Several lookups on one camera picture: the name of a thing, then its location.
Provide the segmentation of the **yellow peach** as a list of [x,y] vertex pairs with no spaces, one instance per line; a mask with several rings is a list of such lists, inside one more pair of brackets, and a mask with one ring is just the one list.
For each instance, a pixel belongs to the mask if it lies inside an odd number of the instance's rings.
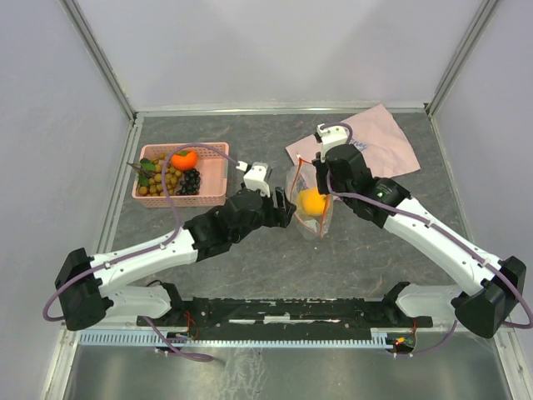
[[328,196],[318,192],[316,187],[302,190],[297,199],[300,213],[321,216],[328,208]]

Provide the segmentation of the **clear zip top bag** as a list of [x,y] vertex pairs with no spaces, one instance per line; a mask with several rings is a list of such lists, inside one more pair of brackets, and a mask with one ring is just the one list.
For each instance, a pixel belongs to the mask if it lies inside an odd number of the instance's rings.
[[292,218],[302,236],[308,240],[323,238],[331,225],[334,197],[319,193],[316,169],[300,155],[286,174],[286,194],[296,206]]

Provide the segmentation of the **yellow orange fruit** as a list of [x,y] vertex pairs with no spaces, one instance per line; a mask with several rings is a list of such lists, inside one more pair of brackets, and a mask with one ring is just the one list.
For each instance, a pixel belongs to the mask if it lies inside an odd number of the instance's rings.
[[304,223],[308,221],[317,223],[319,221],[319,218],[317,216],[310,216],[302,212],[297,213],[296,216],[299,220],[303,221]]

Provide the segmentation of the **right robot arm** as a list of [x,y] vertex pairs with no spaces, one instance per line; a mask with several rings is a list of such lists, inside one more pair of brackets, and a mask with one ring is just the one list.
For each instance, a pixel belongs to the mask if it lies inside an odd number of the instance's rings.
[[466,240],[402,185],[373,177],[352,145],[320,151],[312,164],[319,193],[340,198],[359,218],[405,240],[454,280],[459,292],[450,305],[470,332],[492,338],[516,305],[532,314],[523,298],[526,265],[519,258],[502,259]]

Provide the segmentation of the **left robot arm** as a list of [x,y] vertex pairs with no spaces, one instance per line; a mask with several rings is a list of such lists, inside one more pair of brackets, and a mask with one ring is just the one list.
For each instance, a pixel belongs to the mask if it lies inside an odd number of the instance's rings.
[[295,211],[280,187],[270,197],[243,188],[223,205],[151,241],[92,256],[83,247],[73,250],[55,280],[60,319],[70,331],[114,317],[159,318],[167,325],[177,324],[184,305],[175,286],[136,287],[134,282],[226,253],[259,228],[286,228]]

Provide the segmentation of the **pink cloth with lettering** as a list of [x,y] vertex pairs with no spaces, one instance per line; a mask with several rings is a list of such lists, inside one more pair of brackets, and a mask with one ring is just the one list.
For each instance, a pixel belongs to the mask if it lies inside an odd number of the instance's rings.
[[395,178],[421,169],[406,135],[383,105],[343,122],[352,128],[351,144],[361,152],[373,177]]

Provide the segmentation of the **pink plastic basket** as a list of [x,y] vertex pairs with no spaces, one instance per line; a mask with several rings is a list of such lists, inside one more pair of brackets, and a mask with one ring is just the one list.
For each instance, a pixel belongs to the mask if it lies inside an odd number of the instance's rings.
[[[227,142],[205,142],[207,146],[215,148],[220,152],[229,156],[229,144]],[[164,153],[168,155],[169,152],[184,146],[184,143],[168,143],[168,144],[148,144],[144,146],[140,152],[139,158],[155,159],[159,154]],[[212,150],[203,147],[192,146],[189,147],[198,155],[198,162],[196,169],[200,174],[199,193],[196,195],[176,195],[177,187],[174,187],[171,194],[171,199],[174,205],[178,208],[184,207],[211,207],[222,205],[226,200],[227,195],[227,169],[228,160]],[[132,198],[138,201],[146,208],[168,208],[170,203],[165,199],[164,194],[161,196],[153,196],[150,194],[142,196],[139,194],[139,185],[137,177],[133,181]]]

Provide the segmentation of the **black grape bunch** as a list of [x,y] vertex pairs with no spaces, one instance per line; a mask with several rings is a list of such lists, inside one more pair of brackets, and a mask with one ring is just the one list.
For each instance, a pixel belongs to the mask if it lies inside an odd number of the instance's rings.
[[200,172],[193,168],[182,172],[178,188],[176,190],[177,196],[196,196],[200,192],[201,175]]

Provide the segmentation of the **orange persimmon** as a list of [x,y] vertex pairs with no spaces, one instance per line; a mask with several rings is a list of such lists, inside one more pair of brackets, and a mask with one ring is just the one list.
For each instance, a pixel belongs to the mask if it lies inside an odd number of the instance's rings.
[[198,162],[197,152],[191,149],[175,152],[170,159],[171,165],[179,171],[185,172],[196,167]]

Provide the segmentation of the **brown longan bunch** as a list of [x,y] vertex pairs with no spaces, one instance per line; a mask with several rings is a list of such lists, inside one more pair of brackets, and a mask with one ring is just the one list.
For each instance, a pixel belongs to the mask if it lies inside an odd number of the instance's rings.
[[139,197],[163,197],[164,189],[170,196],[176,196],[178,171],[165,162],[166,154],[158,153],[153,158],[143,157],[138,162],[128,162],[137,178],[134,193]]

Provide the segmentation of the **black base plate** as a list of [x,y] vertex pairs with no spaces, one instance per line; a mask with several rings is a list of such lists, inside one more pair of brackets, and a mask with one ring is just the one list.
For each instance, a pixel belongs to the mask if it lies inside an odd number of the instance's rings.
[[183,328],[198,340],[315,341],[367,340],[373,329],[413,332],[431,328],[429,316],[409,317],[396,305],[400,282],[381,299],[195,297],[183,300],[153,323],[159,328]]

